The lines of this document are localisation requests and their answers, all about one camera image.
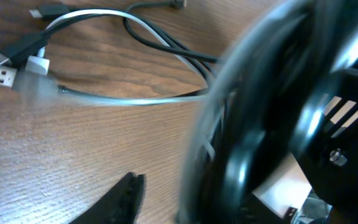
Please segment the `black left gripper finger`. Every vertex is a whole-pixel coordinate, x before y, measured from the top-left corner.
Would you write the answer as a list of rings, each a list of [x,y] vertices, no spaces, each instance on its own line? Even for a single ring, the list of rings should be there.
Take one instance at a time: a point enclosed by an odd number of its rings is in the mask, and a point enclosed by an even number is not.
[[[128,172],[70,224],[133,224],[141,210],[144,193],[145,174]]]

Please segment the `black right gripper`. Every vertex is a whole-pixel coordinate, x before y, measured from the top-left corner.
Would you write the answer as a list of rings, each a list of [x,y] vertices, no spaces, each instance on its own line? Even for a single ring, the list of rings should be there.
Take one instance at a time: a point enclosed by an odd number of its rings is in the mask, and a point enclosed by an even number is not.
[[[339,102],[320,119],[297,161],[317,197],[332,206],[317,223],[358,223],[358,59],[318,85]]]

